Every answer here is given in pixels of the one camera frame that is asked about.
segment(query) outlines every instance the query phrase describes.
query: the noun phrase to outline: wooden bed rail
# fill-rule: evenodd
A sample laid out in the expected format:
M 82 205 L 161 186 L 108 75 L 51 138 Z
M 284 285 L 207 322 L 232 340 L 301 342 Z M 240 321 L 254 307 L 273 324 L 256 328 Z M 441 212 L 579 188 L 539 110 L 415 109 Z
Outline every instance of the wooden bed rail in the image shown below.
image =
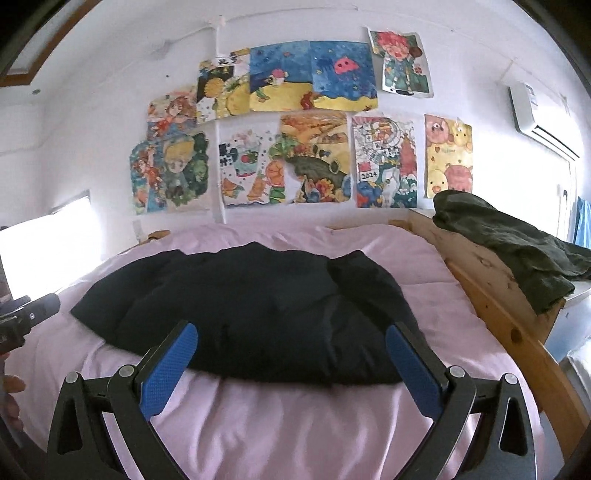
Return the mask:
M 511 270 L 496 254 L 436 227 L 428 216 L 410 212 L 408 221 L 390 224 L 423 237 L 437 248 L 476 314 L 523 373 L 538 409 L 548 416 L 564 459 L 568 459 L 589 424 L 589 415 L 543 345 L 563 303 L 543 316 L 535 315 Z

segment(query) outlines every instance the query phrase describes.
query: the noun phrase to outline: paper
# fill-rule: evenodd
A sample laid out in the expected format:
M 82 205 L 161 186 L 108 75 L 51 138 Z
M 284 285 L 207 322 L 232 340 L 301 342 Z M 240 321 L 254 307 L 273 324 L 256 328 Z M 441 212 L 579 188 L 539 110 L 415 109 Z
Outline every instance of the paper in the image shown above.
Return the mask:
M 284 158 L 297 179 L 295 203 L 345 202 L 351 197 L 350 152 L 344 113 L 308 112 L 281 117 L 281 142 L 271 157 Z
M 203 133 L 137 145 L 129 158 L 135 212 L 209 208 L 207 145 Z
M 427 198 L 443 190 L 472 192 L 472 127 L 425 115 Z
M 196 87 L 187 85 L 150 102 L 147 140 L 191 134 L 197 127 Z
M 251 49 L 250 107 L 259 112 L 312 108 L 310 42 Z
M 369 38 L 374 53 L 384 58 L 384 90 L 418 98 L 433 96 L 427 57 L 418 34 L 369 30 Z
M 417 207 L 417 155 L 412 122 L 354 116 L 357 206 Z
M 313 41 L 310 45 L 315 107 L 360 112 L 378 106 L 366 43 Z
M 197 83 L 198 123 L 250 111 L 249 70 L 248 48 L 200 63 Z
M 225 205 L 285 202 L 283 160 L 269 156 L 281 136 L 247 130 L 219 146 L 222 198 Z

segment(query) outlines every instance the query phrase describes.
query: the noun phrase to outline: black cloth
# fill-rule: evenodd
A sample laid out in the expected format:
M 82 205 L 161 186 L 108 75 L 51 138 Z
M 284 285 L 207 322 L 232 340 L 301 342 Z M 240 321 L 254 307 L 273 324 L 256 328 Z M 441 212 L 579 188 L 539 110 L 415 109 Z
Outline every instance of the black cloth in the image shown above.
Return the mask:
M 187 320 L 199 334 L 190 368 L 262 382 L 392 384 L 387 327 L 404 322 L 424 342 L 399 285 L 361 251 L 162 252 L 99 280 L 72 314 L 138 355 Z

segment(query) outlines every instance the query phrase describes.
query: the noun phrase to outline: human hand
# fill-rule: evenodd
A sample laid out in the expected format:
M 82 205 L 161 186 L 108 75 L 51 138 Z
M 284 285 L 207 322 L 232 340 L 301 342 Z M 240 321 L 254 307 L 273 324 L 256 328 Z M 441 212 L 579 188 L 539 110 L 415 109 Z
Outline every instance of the human hand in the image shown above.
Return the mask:
M 10 353 L 0 356 L 0 361 L 4 361 L 8 358 Z M 4 391 L 6 392 L 4 412 L 6 414 L 6 420 L 9 425 L 15 430 L 22 430 L 22 420 L 19 418 L 21 409 L 18 407 L 17 401 L 11 395 L 11 393 L 19 393 L 25 390 L 25 382 L 14 375 L 4 375 Z

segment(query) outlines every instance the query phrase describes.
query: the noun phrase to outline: finger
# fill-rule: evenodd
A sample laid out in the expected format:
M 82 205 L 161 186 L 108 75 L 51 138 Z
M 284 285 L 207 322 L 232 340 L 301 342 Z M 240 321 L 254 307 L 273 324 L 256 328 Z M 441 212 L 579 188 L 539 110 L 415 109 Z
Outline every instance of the finger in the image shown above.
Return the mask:
M 21 409 L 12 395 L 6 396 L 4 411 L 12 419 L 17 419 L 21 414 Z
M 14 375 L 4 375 L 4 390 L 7 393 L 19 393 L 25 390 L 27 385 L 22 379 Z

